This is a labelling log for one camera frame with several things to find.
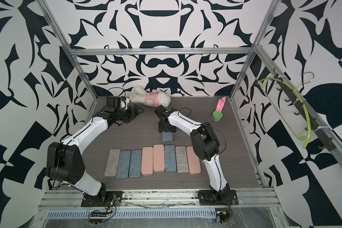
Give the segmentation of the grey case black sunglasses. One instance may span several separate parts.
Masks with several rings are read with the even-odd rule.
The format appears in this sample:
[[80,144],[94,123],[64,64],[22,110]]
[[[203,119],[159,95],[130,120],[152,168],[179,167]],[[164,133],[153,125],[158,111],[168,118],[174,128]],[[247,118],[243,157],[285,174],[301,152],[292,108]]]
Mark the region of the grey case black sunglasses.
[[185,146],[176,146],[175,147],[176,153],[176,165],[177,165],[177,172],[178,173],[188,173],[189,166],[188,166],[188,158]]

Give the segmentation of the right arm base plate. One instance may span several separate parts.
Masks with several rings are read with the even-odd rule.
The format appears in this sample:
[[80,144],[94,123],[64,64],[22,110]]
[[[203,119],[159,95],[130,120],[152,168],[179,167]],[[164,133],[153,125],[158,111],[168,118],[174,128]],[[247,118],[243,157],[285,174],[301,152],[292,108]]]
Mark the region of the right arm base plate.
[[214,190],[199,190],[197,198],[200,205],[239,205],[235,190],[229,190],[223,197]]

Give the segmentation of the grey case tortoise sunglasses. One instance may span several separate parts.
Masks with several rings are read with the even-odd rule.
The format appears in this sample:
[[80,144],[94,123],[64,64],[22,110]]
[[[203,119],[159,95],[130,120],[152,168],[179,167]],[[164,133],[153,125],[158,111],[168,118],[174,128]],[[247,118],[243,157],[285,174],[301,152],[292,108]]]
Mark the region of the grey case tortoise sunglasses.
[[125,150],[120,152],[119,162],[117,167],[116,178],[127,179],[129,176],[131,151]]

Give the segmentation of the grey case white sunglasses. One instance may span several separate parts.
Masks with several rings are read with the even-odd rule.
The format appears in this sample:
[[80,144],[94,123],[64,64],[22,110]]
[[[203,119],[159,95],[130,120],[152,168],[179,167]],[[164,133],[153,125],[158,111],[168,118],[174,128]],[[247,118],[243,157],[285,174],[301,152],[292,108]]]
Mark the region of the grey case white sunglasses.
[[142,150],[132,150],[129,166],[129,178],[137,178],[141,176],[142,169]]

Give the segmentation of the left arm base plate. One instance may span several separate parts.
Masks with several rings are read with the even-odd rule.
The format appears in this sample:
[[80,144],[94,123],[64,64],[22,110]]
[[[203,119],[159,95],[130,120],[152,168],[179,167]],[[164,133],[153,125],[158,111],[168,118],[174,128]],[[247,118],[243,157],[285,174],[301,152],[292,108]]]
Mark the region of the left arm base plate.
[[83,194],[81,207],[112,207],[122,201],[123,191],[102,191],[97,196]]

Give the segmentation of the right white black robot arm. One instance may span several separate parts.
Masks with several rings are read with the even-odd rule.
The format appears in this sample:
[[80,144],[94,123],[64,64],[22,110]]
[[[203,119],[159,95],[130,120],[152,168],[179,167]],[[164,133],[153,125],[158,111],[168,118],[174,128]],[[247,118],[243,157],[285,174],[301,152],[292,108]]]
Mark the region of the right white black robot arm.
[[196,156],[203,161],[210,179],[210,187],[215,192],[221,192],[226,186],[219,161],[220,143],[210,123],[200,123],[184,116],[174,108],[158,106],[155,111],[160,123],[165,129],[176,127],[185,132],[191,138],[191,143]]

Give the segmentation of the grey case gold glasses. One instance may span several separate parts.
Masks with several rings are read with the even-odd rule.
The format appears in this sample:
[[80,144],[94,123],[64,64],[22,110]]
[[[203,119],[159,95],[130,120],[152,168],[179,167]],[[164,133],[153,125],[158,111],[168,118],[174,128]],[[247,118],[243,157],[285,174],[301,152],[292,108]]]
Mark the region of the grey case gold glasses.
[[165,145],[165,171],[168,173],[177,172],[175,145]]

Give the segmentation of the pink case red glasses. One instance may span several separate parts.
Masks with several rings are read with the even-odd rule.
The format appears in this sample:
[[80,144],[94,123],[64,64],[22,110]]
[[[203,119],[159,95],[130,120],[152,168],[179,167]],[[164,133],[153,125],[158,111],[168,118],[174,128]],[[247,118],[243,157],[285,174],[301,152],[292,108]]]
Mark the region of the pink case red glasses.
[[196,175],[201,173],[200,159],[194,152],[192,146],[186,148],[188,166],[189,166],[189,174]]

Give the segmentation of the pink case brown glasses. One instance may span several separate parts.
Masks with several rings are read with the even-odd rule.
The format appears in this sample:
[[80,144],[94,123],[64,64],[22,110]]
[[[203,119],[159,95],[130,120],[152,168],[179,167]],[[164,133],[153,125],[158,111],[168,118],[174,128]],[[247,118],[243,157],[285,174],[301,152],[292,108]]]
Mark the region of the pink case brown glasses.
[[154,172],[154,148],[144,147],[142,149],[141,174],[143,176],[152,175]]

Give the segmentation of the pink case purple glasses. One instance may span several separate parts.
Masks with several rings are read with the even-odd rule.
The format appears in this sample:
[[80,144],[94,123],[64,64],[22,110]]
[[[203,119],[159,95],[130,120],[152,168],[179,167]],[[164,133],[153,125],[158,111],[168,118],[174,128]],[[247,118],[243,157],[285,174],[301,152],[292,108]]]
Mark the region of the pink case purple glasses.
[[164,172],[165,171],[165,154],[164,154],[164,145],[157,144],[153,146],[154,152],[154,162],[153,169],[154,172]]

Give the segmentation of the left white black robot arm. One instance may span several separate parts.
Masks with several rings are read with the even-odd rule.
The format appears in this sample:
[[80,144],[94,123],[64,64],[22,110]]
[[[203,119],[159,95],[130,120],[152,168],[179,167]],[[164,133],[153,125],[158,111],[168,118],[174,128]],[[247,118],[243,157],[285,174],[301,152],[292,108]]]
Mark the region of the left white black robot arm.
[[107,97],[106,105],[78,132],[62,142],[52,143],[47,152],[46,175],[54,181],[71,185],[85,196],[103,201],[107,195],[106,187],[86,172],[82,154],[110,126],[129,123],[144,112],[143,108],[129,102],[126,97]]

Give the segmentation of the beige case yellow glasses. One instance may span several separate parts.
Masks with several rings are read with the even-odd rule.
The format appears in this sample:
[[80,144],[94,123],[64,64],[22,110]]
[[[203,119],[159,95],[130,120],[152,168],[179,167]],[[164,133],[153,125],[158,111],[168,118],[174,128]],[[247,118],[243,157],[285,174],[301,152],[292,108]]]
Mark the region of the beige case yellow glasses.
[[109,151],[106,168],[104,171],[105,177],[115,177],[119,164],[121,149],[111,149]]

